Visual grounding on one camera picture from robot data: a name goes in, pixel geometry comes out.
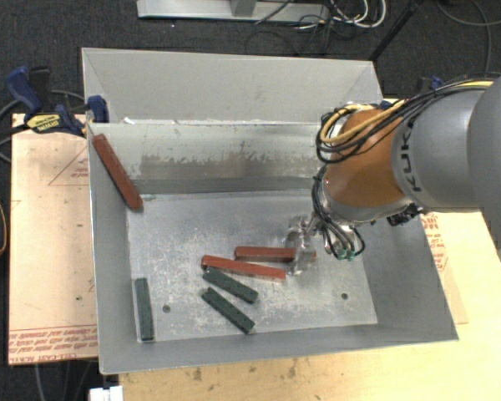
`black carpet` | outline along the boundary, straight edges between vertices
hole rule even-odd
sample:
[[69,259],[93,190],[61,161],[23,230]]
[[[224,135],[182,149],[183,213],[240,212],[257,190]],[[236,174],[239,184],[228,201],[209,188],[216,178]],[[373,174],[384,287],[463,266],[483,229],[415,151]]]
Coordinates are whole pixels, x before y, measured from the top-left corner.
[[[136,1],[0,0],[0,109],[12,100],[5,78],[20,65],[49,66],[53,89],[81,93],[79,55],[83,47],[367,60],[412,0],[387,0],[388,16],[378,28],[353,35],[357,32],[347,26],[328,38],[324,33],[312,36],[278,23],[138,20]],[[458,23],[441,12],[438,2],[454,17],[469,23],[484,23],[484,17],[490,23],[501,19],[501,0],[426,0],[376,61],[386,96],[415,94],[422,76],[449,80],[485,71],[501,73],[501,23],[489,28]],[[0,129],[7,127],[4,120]],[[2,151],[6,155],[10,152],[7,146]],[[10,167],[0,160],[0,200],[7,214],[9,181]],[[6,253],[0,258],[0,399],[38,399],[34,368],[7,365],[7,330]],[[69,367],[69,371],[66,363],[41,367],[47,400],[62,398],[66,380],[67,399],[73,399],[86,369],[86,388],[103,384],[96,364],[73,362]]]

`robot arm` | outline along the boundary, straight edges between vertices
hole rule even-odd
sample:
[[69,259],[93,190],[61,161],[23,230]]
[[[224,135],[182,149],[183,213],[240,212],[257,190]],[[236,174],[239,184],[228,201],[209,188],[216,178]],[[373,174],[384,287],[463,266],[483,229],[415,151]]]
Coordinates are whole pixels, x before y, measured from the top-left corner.
[[480,209],[501,257],[501,76],[445,84],[388,108],[337,109],[324,116],[316,147],[325,165],[314,211],[331,253],[379,218]]

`wooden block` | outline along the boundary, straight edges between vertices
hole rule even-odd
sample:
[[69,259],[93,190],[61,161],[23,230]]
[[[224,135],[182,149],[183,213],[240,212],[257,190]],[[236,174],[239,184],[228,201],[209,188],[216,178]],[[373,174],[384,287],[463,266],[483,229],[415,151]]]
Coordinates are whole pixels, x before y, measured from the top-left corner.
[[258,264],[245,263],[243,261],[230,260],[216,256],[203,256],[200,265],[203,268],[208,266],[215,267],[227,272],[245,275],[246,277],[262,277],[265,279],[273,279],[284,281],[286,279],[286,271],[277,269],[276,267],[261,266]]
[[251,287],[242,284],[236,279],[225,275],[223,272],[220,272],[213,267],[206,267],[202,277],[206,281],[211,282],[222,290],[239,297],[241,300],[244,300],[249,304],[253,304],[258,298],[258,291],[253,290]]
[[254,328],[255,323],[252,319],[247,317],[240,309],[226,300],[213,288],[208,288],[202,293],[201,297],[245,334],[249,334]]
[[295,253],[295,248],[237,246],[234,250],[234,259],[240,261],[289,263],[295,258]]
[[123,196],[126,205],[132,210],[138,210],[143,206],[143,199],[135,189],[134,184],[119,158],[115,154],[104,134],[95,135],[92,139],[93,147],[97,151],[104,164],[109,176],[114,181],[120,194]]

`black cable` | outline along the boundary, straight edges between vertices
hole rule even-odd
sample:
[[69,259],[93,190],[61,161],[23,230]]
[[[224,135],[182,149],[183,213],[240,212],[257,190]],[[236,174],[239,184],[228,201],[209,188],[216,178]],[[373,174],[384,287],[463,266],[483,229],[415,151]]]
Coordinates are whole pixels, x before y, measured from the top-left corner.
[[43,384],[41,382],[41,373],[39,370],[39,364],[35,364],[35,380],[37,382],[37,391],[40,401],[46,401],[44,396]]
[[[432,105],[435,101],[445,96],[449,96],[451,94],[457,94],[466,90],[485,90],[486,87],[484,86],[476,86],[476,85],[460,86],[461,84],[474,81],[481,81],[481,80],[486,80],[486,78],[462,79],[457,83],[450,83],[438,89],[435,89],[434,91],[429,91],[425,94],[414,96],[407,102],[405,102],[401,107],[398,107],[395,112],[389,114],[385,119],[376,122],[375,125],[372,128],[370,128],[364,135],[360,135],[360,132],[355,133],[356,138],[354,140],[352,139],[353,137],[351,137],[350,139],[341,142],[339,145],[334,145],[334,144],[329,145],[321,142],[321,132],[323,131],[324,125],[333,115],[330,113],[325,114],[321,120],[321,129],[319,130],[316,136],[317,156],[324,163],[330,164],[330,163],[340,163],[346,159],[349,159],[350,157],[353,157],[354,155],[361,155],[363,153],[367,153],[370,149],[372,149],[372,147],[378,144],[378,142],[382,141],[383,138],[380,139],[376,144],[372,145],[369,149],[362,150],[362,147],[366,144],[367,140],[373,137],[373,135],[376,134],[377,132],[382,131],[384,128],[389,126],[393,121],[397,119],[402,119],[401,123],[404,123],[404,121],[406,120],[411,120],[412,118],[420,115],[429,105]],[[345,117],[345,115],[338,118],[336,123],[343,117]],[[335,124],[329,127],[329,130],[328,132],[325,133],[325,135],[328,135],[331,132]],[[384,137],[388,136],[393,130],[397,128],[397,126],[394,129],[391,129],[390,132],[384,135]],[[337,154],[337,156],[334,158],[325,157],[323,153]]]
[[66,399],[67,399],[68,380],[70,378],[70,368],[71,368],[71,361],[67,361],[67,370],[65,371],[65,382],[63,383],[63,393],[61,396],[61,401],[66,401]]
[[286,43],[288,46],[291,47],[291,50],[293,50],[293,54],[292,56],[296,57],[296,56],[299,56],[300,53],[299,51],[297,50],[296,46],[294,43],[292,43],[287,37],[283,36],[282,34],[276,32],[276,31],[256,31],[254,32],[253,34],[251,34],[247,40],[245,41],[245,44],[244,44],[244,47],[245,47],[245,53],[247,55],[251,55],[251,53],[249,53],[249,43],[251,42],[251,40],[260,35],[260,34],[270,34],[271,36],[274,36],[274,37],[277,37],[279,38],[282,42]]
[[354,255],[360,256],[360,254],[362,254],[366,250],[366,242],[364,241],[364,238],[362,237],[362,235],[360,234],[360,232],[358,231],[358,229],[355,226],[352,226],[351,229],[354,232],[354,234],[357,236],[357,238],[360,242],[360,249],[357,252],[355,252]]
[[91,369],[92,365],[93,365],[93,363],[88,362],[87,366],[85,367],[85,370],[83,371],[82,377],[80,378],[80,381],[78,382],[78,387],[76,389],[76,393],[74,394],[74,398],[72,398],[73,401],[78,401],[78,397],[80,396],[80,394],[84,390],[84,382],[85,382],[85,379],[87,378],[87,374],[88,374],[89,370]]
[[484,72],[487,73],[490,66],[490,58],[492,56],[492,32],[490,31],[490,24],[488,23],[488,19],[486,18],[483,9],[477,2],[473,2],[473,5],[477,8],[481,17],[483,17],[484,26],[486,27],[486,59],[484,60]]
[[256,21],[255,25],[269,21],[271,18],[273,18],[275,15],[277,15],[279,12],[281,12],[288,4],[292,3],[293,1],[294,0],[286,0],[277,9],[275,9],[273,12],[271,12],[269,15],[266,15],[265,17],[263,17],[259,21]]
[[436,5],[438,6],[438,9],[440,9],[440,11],[446,16],[448,17],[449,19],[452,19],[454,22],[456,23],[461,23],[462,25],[469,25],[471,27],[490,27],[492,25],[498,25],[501,23],[501,19],[499,19],[498,21],[492,21],[492,22],[488,22],[488,19],[484,22],[484,23],[472,23],[472,22],[469,22],[469,21],[464,21],[463,19],[460,19],[460,18],[456,18],[454,17],[451,13],[447,12],[442,4],[440,3],[439,0],[436,0]]
[[[82,95],[76,94],[74,92],[69,92],[67,90],[55,89],[55,90],[52,90],[51,93],[57,94],[57,95],[63,95],[66,98],[67,102],[68,102],[68,97],[72,97],[72,98],[76,98],[76,99],[79,99],[81,101],[84,101],[84,97]],[[15,109],[15,107],[19,106],[20,104],[21,104],[21,102],[15,99],[14,101],[11,101],[8,104],[4,105],[0,109],[0,121],[6,115],[11,114],[13,109]],[[27,129],[26,127],[18,126],[16,128],[11,128],[11,129],[8,129],[6,131],[0,132],[0,145],[6,144],[9,141],[8,137],[10,137],[11,135],[14,135],[18,132],[22,132],[26,129]],[[11,160],[6,155],[4,155],[2,153],[0,153],[0,159],[6,161],[8,163],[11,163]]]

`metal stand base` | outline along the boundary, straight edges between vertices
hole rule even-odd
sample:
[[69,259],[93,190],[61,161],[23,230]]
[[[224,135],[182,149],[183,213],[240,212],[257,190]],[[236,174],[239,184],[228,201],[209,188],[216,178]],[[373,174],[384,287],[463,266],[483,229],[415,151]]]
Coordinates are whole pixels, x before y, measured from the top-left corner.
[[[219,19],[226,21],[259,21],[275,11],[281,3],[256,2],[251,15],[234,16],[230,0],[138,0],[139,18]],[[321,4],[290,3],[269,21],[314,23],[326,18],[327,9]]]

